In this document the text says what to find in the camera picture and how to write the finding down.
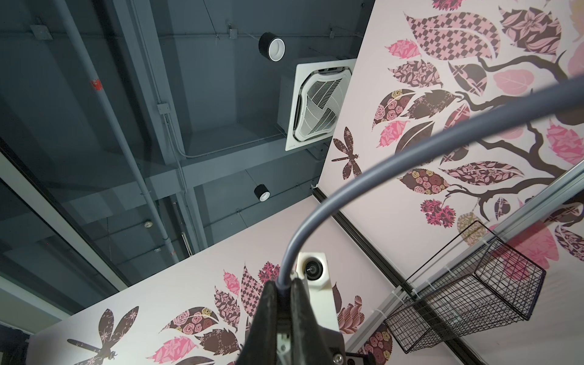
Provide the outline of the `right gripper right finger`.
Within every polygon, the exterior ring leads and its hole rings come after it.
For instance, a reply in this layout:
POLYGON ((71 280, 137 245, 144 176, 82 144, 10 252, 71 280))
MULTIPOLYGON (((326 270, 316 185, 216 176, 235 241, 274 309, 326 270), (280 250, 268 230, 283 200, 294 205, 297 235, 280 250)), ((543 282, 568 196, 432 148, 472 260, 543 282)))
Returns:
POLYGON ((290 287, 292 364, 333 364, 310 305, 304 283, 295 278, 290 287))

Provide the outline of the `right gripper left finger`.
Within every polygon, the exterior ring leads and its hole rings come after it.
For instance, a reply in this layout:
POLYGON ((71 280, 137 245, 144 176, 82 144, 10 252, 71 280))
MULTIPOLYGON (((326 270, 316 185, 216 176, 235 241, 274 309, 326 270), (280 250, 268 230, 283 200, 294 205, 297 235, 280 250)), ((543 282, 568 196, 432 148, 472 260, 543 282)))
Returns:
POLYGON ((254 320, 236 365, 277 363, 278 289, 268 281, 256 308, 254 320))

